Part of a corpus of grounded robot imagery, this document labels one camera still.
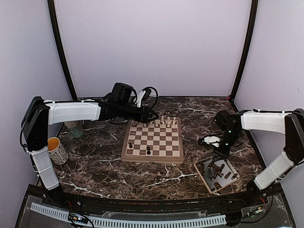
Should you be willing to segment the dark chess piece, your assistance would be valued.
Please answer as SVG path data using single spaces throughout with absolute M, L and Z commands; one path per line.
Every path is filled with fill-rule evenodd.
M 150 146 L 147 146 L 147 155 L 150 155 L 151 154 L 151 148 L 150 148 Z

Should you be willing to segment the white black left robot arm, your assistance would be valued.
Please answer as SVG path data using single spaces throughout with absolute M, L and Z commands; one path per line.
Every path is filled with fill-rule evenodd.
M 53 124 L 74 121 L 113 121 L 120 117 L 126 120 L 149 123 L 159 116 L 153 110 L 156 104 L 144 106 L 154 87 L 148 86 L 140 92 L 124 83 L 115 83 L 105 97 L 76 101 L 51 101 L 40 96 L 32 99 L 21 122 L 19 142 L 32 163 L 44 187 L 50 191 L 48 199 L 57 207 L 67 203 L 67 196 L 59 189 L 48 152 L 48 127 Z

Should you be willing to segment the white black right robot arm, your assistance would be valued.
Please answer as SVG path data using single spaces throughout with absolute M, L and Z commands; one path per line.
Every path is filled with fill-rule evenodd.
M 222 137 L 211 135 L 201 139 L 202 143 L 214 147 L 212 158 L 214 162 L 229 157 L 230 149 L 239 139 L 242 131 L 277 133 L 285 137 L 282 152 L 247 184 L 246 192 L 242 196 L 242 201 L 247 206 L 253 206 L 260 200 L 265 189 L 304 162 L 304 111 L 302 108 L 293 111 L 252 109 L 234 114 L 222 110 L 216 114 L 214 122 L 222 131 Z

